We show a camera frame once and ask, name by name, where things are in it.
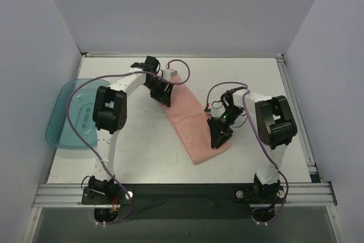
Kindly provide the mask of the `pink terry towel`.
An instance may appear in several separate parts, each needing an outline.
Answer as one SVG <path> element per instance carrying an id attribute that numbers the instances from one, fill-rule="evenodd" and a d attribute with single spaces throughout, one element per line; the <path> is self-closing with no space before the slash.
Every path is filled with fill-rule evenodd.
<path id="1" fill-rule="evenodd" d="M 193 164 L 200 164 L 230 148 L 230 142 L 218 149 L 211 148 L 208 117 L 199 100 L 185 84 L 174 85 L 171 106 L 163 105 L 162 109 Z"/>

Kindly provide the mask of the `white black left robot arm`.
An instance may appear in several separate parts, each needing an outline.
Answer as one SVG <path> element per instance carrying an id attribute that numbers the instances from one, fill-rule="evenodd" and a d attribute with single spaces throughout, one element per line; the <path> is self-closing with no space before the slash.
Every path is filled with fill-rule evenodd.
<path id="1" fill-rule="evenodd" d="M 119 132 L 127 121 L 127 99 L 137 88 L 145 86 L 150 96 L 164 106 L 171 106 L 177 71 L 169 64 L 162 70 L 157 58 L 147 56 L 143 63 L 134 63 L 116 82 L 96 91 L 93 121 L 97 129 L 96 162 L 87 190 L 102 204 L 111 203 L 119 194 L 115 181 L 114 158 Z"/>

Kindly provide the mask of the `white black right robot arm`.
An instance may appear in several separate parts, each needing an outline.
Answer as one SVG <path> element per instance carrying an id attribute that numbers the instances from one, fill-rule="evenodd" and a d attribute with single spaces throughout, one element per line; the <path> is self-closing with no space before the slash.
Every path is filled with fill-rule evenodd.
<path id="1" fill-rule="evenodd" d="M 220 97 L 224 112 L 209 117 L 211 148 L 217 149 L 233 135 L 233 124 L 245 115 L 267 160 L 243 190 L 252 203 L 269 203 L 284 197 L 279 173 L 284 153 L 297 134 L 297 126 L 285 96 L 264 96 L 245 87 L 227 90 Z"/>

